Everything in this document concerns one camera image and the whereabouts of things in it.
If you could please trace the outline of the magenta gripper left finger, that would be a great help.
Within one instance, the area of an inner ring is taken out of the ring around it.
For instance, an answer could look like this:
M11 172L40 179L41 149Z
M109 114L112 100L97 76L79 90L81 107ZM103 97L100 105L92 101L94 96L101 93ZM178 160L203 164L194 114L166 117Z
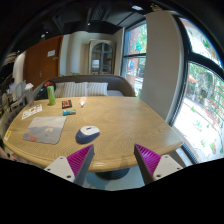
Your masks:
M88 145L68 157L59 156L45 171L82 186L94 157L94 145Z

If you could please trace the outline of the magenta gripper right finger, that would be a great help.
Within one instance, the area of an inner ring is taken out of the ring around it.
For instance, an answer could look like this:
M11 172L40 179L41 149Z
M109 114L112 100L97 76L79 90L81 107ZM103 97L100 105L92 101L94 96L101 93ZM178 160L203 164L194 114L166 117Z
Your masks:
M134 145L134 155L145 184L150 184L182 169L182 166L171 156L160 156L139 144Z

